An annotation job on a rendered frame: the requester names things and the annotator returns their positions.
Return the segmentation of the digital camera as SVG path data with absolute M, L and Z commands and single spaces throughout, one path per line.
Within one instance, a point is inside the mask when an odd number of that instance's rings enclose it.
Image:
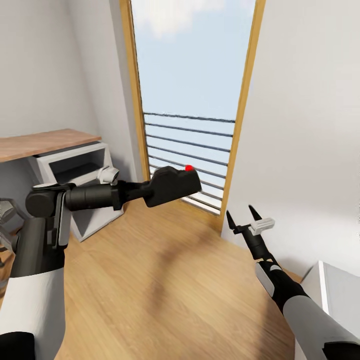
M 153 194 L 143 197 L 146 205 L 154 208 L 201 192 L 197 170 L 192 165 L 187 165 L 185 170 L 165 166 L 157 169 L 151 180 L 143 181 L 141 190 L 153 190 Z

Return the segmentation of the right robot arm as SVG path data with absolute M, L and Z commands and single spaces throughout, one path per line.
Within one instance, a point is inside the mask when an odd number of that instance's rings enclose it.
M 295 346 L 297 339 L 307 360 L 360 360 L 360 339 L 319 307 L 268 251 L 261 232 L 273 228 L 275 220 L 249 209 L 255 221 L 243 226 L 236 226 L 227 210 L 229 228 L 243 234 L 254 260 L 263 259 L 255 264 L 255 274 L 292 329 Z

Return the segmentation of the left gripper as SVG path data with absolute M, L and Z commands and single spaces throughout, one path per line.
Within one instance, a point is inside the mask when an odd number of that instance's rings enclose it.
M 113 207 L 120 211 L 123 203 L 152 195 L 153 189 L 141 189 L 141 182 L 126 182 L 118 180 L 117 185 L 89 184 L 85 189 L 85 202 L 89 209 Z

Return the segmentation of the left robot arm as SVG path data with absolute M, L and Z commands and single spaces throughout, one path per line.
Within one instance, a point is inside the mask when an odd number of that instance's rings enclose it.
M 15 253 L 0 308 L 0 360 L 54 360 L 66 330 L 64 266 L 72 212 L 113 207 L 152 195 L 141 182 L 116 180 L 119 170 L 100 169 L 99 184 L 45 183 L 25 200 L 34 217 L 12 238 Z

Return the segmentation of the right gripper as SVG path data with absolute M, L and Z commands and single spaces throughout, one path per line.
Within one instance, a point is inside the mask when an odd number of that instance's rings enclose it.
M 249 209 L 251 210 L 251 213 L 252 213 L 255 221 L 260 221 L 262 219 L 262 217 L 256 212 L 255 209 L 253 209 L 252 206 L 249 206 Z M 241 226 L 241 225 L 236 226 L 228 210 L 226 211 L 226 215 L 227 215 L 229 228 L 234 230 L 233 232 L 235 235 L 243 234 L 243 237 L 244 237 L 249 249 L 252 249 L 259 245 L 263 245 L 265 243 L 264 239 L 262 238 L 262 236 L 260 234 L 258 234 L 258 235 L 252 234 L 251 230 L 248 228 L 251 226 L 250 224 L 243 225 L 243 226 Z

